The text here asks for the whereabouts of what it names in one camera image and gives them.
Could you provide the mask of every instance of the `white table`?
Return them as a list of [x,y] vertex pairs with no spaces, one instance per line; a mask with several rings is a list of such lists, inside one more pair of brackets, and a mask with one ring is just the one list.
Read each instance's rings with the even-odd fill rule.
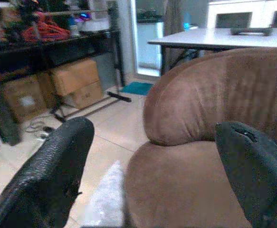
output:
[[[277,48],[277,28],[272,35],[265,37],[260,34],[232,36],[229,28],[198,28],[186,32],[176,33],[159,39],[154,39],[148,44],[165,48],[187,48],[198,50],[229,50],[235,48],[271,47]],[[165,58],[162,55],[162,70]]]

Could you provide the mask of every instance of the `suede upholstery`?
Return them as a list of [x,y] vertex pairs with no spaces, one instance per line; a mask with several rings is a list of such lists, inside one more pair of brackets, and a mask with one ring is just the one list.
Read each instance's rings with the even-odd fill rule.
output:
[[213,142],[222,121],[251,125],[277,143],[277,48],[202,57],[154,85],[144,107],[151,142],[131,158],[124,182],[137,227],[251,227]]

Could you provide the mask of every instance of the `teal doormat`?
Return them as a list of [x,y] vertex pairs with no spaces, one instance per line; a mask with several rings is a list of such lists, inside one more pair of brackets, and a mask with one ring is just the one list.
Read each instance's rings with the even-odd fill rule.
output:
[[150,83],[132,82],[131,84],[125,86],[121,92],[129,94],[148,95],[152,86],[153,84]]

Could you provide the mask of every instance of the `tiled floor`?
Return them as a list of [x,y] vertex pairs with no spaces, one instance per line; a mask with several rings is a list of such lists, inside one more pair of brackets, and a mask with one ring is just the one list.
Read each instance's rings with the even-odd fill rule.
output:
[[[143,130],[143,104],[145,96],[124,94],[132,98],[131,103],[119,101],[87,118],[95,126],[95,138],[90,149],[79,195],[72,207],[67,228],[78,228],[83,221],[85,205],[98,186],[108,168],[119,160],[125,168],[129,159],[147,141]],[[87,109],[78,115],[84,115]],[[59,127],[60,122],[52,116],[42,119],[48,126]],[[22,131],[29,122],[22,125]],[[17,146],[0,147],[0,193],[22,164],[42,144],[32,133],[24,133]]]

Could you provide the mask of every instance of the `brown sofa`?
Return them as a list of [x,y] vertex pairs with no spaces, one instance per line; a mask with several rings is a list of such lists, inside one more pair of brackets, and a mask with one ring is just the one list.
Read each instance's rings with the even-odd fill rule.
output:
[[150,142],[131,158],[124,183],[137,227],[251,227],[214,142],[215,123],[231,120],[277,143],[277,48],[202,57],[151,89],[144,106]]

